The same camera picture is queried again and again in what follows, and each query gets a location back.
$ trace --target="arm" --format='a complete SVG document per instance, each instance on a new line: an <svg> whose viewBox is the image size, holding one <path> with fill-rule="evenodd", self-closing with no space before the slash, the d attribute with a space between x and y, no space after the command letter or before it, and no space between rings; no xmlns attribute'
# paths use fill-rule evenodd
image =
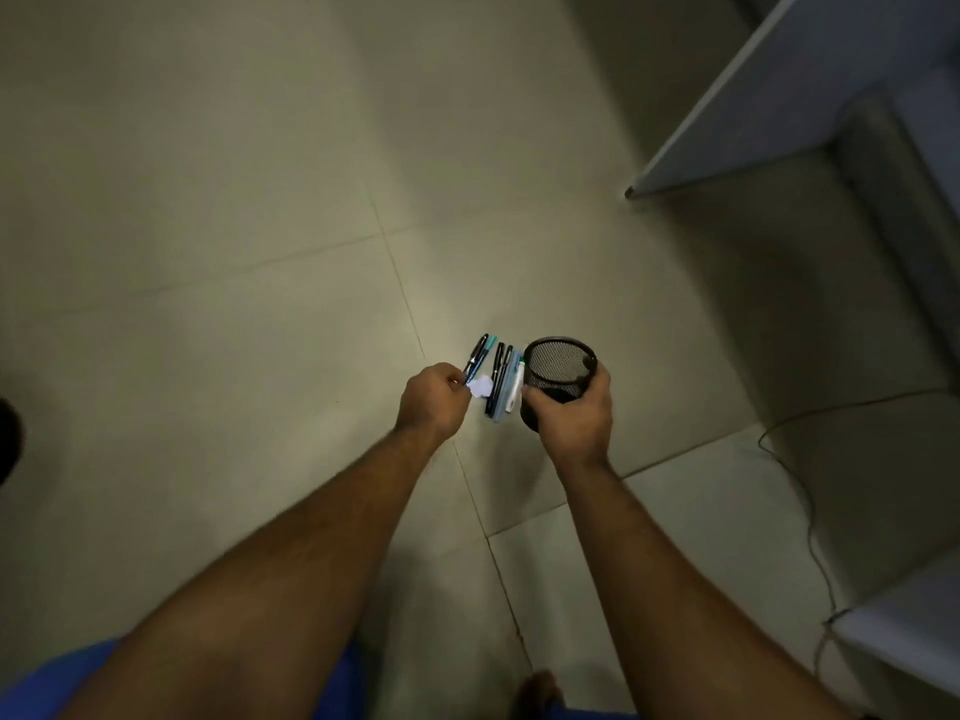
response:
<svg viewBox="0 0 960 720"><path fill-rule="evenodd" d="M697 571L607 460L610 375L599 366L582 399L559 404L525 389L566 490L583 555L638 709L709 720L851 715Z"/></svg>
<svg viewBox="0 0 960 720"><path fill-rule="evenodd" d="M414 376L389 435L174 593L63 717L309 716L417 479L469 403L448 363Z"/></svg>

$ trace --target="bare foot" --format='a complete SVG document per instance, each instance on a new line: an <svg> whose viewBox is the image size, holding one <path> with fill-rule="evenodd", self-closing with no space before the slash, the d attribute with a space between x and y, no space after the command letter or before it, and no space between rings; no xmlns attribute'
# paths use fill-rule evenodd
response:
<svg viewBox="0 0 960 720"><path fill-rule="evenodd" d="M510 720L544 720L547 710L555 703L564 703L564 693L553 672L541 669L528 677L516 691L510 707Z"/></svg>

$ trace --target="crumpled white paper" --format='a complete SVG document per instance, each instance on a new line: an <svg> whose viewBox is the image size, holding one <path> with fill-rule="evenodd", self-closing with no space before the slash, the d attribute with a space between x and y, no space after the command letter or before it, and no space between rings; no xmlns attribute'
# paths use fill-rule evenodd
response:
<svg viewBox="0 0 960 720"><path fill-rule="evenodd" d="M494 380L486 374L477 376L466 386L470 389L470 393L478 399L489 397L494 392Z"/></svg>

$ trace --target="pen holder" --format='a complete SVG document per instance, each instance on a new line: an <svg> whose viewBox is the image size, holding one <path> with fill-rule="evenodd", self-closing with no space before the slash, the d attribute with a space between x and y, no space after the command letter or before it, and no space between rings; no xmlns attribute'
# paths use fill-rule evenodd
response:
<svg viewBox="0 0 960 720"><path fill-rule="evenodd" d="M523 361L523 385L537 387L560 404L580 399L597 371L594 350L576 338L539 338L527 346ZM520 418L534 432L540 431L537 413L525 401Z"/></svg>

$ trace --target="thin wire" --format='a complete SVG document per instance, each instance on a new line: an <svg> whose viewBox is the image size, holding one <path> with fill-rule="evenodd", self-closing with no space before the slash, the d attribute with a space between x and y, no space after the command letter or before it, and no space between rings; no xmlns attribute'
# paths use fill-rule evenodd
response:
<svg viewBox="0 0 960 720"><path fill-rule="evenodd" d="M807 484L807 481L800 476L800 474L788 465L780 455L774 452L769 447L763 444L763 441L770 435L771 432L780 429L781 427L786 427L787 424L793 424L801 420L806 420L810 417L817 417L819 415L834 414L837 412L845 412L851 409L861 409L863 407L872 407L877 404L887 404L893 401L900 401L902 399L914 399L917 397L928 397L930 395L936 394L946 394L954 398L958 397L957 392L949 386L939 386L935 388L920 388L913 391L904 391L902 393L894 394L893 396L883 396L879 399L867 399L865 401L856 401L849 404L837 404L832 407L821 407L819 409L807 409L804 411L798 411L797 413L786 417L774 423L773 425L767 427L766 431L760 435L759 439L756 441L756 446L761 450L766 452L773 458L778 465L793 479L794 483L799 487L800 492L803 494L803 499L806 501L807 505L807 523L806 523L806 550L810 554L810 558L813 560L813 563L816 565L817 569L820 571L820 575L823 579L823 584L826 586L826 596L829 600L830 605L830 615L823 622L823 633L820 637L820 640L817 642L817 646L813 651L813 675L818 680L821 675L821 666L823 663L824 652L827 649L827 645L831 642L833 636L831 635L831 625L834 624L836 619L842 617L849 611L849 609L844 608L839 610L836 600L836 592L834 591L834 582L831 580L830 574L827 572L827 567L824 565L824 562L817 555L816 550L813 547L814 533L817 527L817 503L813 499L813 491L810 489L810 486Z"/></svg>

